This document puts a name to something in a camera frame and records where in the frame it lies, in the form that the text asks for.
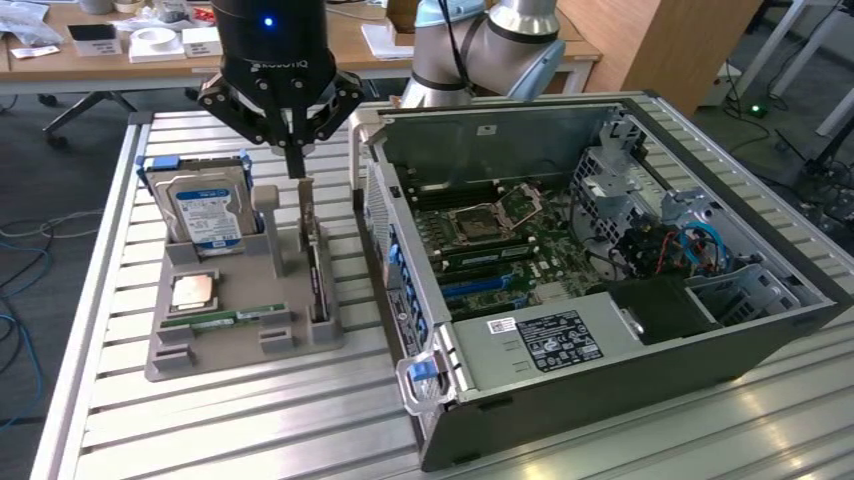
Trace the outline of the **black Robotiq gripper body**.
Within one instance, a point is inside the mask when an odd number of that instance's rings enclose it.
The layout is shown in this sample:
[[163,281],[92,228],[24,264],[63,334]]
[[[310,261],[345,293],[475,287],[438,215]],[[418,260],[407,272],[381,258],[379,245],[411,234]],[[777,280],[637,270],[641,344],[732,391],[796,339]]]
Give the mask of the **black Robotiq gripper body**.
[[214,1],[227,84],[265,111],[273,142],[314,142],[307,110],[335,77],[323,1]]

